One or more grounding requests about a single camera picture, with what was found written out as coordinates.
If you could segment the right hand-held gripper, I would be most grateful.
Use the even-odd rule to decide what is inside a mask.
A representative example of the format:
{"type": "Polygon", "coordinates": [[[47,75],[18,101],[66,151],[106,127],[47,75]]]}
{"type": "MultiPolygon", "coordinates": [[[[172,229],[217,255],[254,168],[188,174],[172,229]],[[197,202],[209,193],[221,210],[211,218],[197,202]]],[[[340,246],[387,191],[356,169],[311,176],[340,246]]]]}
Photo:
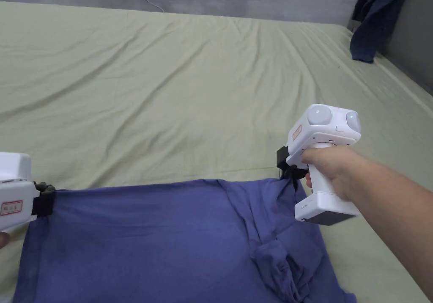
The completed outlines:
{"type": "MultiPolygon", "coordinates": [[[[307,149],[351,146],[360,138],[361,124],[356,111],[312,104],[289,131],[287,143],[277,151],[280,180],[290,180],[298,191],[299,180],[309,173],[309,166],[302,162],[307,149]]],[[[315,167],[312,182],[313,193],[294,207],[296,220],[332,226],[360,214],[353,203],[336,194],[331,183],[315,167]]]]}

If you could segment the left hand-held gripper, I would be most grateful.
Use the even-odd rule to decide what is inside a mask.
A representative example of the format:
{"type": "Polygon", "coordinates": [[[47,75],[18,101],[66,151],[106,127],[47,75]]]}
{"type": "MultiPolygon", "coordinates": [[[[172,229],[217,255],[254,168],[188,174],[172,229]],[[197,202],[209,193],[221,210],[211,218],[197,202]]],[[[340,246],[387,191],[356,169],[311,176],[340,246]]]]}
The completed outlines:
{"type": "Polygon", "coordinates": [[[36,183],[31,157],[23,153],[0,154],[0,230],[11,232],[20,225],[53,213],[56,188],[36,183]]]}

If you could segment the person's right hand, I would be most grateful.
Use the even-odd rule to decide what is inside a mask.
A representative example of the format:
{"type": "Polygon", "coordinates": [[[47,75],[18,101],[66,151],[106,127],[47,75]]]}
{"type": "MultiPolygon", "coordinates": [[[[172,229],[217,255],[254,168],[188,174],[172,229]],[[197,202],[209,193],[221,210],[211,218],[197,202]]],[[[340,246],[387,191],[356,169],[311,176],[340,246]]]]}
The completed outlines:
{"type": "Polygon", "coordinates": [[[371,189],[366,184],[370,162],[347,146],[306,150],[302,162],[309,166],[306,185],[312,190],[312,168],[315,167],[342,199],[357,204],[371,196],[371,189]]]}

